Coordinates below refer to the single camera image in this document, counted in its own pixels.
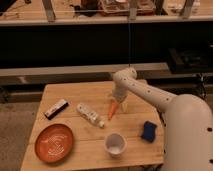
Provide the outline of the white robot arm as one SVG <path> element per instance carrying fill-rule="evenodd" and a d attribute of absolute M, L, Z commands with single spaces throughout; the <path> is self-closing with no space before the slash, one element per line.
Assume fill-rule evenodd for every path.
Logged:
<path fill-rule="evenodd" d="M 192 94 L 176 95 L 144 84 L 128 67 L 113 74 L 113 97 L 123 102 L 130 91 L 164 115 L 162 171 L 213 171 L 213 111 Z"/>

